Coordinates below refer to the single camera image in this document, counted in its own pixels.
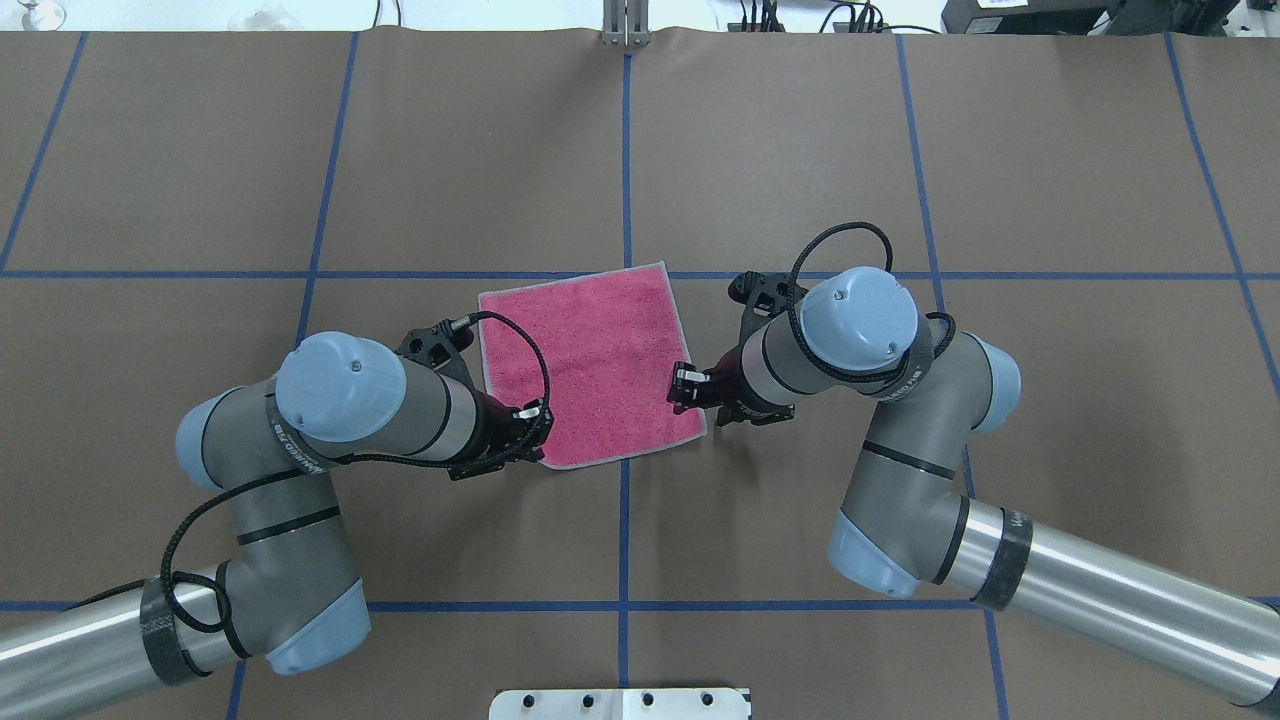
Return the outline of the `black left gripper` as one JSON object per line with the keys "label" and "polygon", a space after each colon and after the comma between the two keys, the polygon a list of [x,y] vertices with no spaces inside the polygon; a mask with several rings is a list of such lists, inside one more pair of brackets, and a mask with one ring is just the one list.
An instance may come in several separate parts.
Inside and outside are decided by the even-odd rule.
{"label": "black left gripper", "polygon": [[554,425],[552,383],[544,352],[536,341],[509,318],[495,318],[515,332],[532,352],[541,392],[522,406],[503,404],[475,386],[462,352],[474,343],[474,327],[483,318],[444,319],[412,329],[399,342],[398,355],[433,372],[445,391],[445,416],[440,429],[419,451],[398,457],[412,468],[443,469],[452,480],[499,471],[511,462],[538,462]]}

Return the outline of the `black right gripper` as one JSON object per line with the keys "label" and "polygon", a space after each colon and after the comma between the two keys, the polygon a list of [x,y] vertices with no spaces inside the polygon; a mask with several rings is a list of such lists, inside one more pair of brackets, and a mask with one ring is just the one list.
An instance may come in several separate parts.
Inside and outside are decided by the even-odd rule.
{"label": "black right gripper", "polygon": [[739,343],[709,369],[675,363],[668,389],[675,415],[714,409],[717,427],[735,423],[764,427],[794,419],[792,405],[773,404],[750,388],[742,360],[750,337],[782,314],[790,290],[783,273],[744,272],[730,283],[727,295],[744,306]]}

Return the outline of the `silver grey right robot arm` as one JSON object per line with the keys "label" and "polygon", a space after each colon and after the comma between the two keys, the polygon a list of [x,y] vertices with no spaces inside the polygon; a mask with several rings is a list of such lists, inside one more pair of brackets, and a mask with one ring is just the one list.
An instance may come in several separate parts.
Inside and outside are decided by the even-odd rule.
{"label": "silver grey right robot arm", "polygon": [[1277,610],[968,497],[974,434],[1016,407],[1021,373],[1004,350],[922,313],[890,272],[855,266],[801,287],[745,272],[739,342],[709,369],[676,363],[675,413],[765,425],[844,387],[876,410],[836,512],[829,565],[905,600],[923,583],[1116,650],[1235,706],[1277,716]]}

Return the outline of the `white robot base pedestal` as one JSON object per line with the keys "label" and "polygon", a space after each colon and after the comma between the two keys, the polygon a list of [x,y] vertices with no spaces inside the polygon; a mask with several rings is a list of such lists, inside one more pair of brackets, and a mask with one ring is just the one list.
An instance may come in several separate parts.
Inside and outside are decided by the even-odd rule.
{"label": "white robot base pedestal", "polygon": [[730,687],[502,691],[489,719],[753,719],[751,694]]}

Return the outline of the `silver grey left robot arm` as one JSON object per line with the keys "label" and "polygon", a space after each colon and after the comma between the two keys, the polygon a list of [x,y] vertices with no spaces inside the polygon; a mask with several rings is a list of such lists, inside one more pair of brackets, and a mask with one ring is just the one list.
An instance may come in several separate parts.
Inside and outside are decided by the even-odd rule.
{"label": "silver grey left robot arm", "polygon": [[212,497],[168,541],[159,570],[3,634],[3,716],[67,719],[262,657],[280,675],[330,664],[371,629],[332,474],[362,462],[453,480],[535,462],[550,377],[513,406],[476,388],[461,352],[480,311],[411,331],[398,348],[329,331],[268,379],[193,407],[175,433]]}

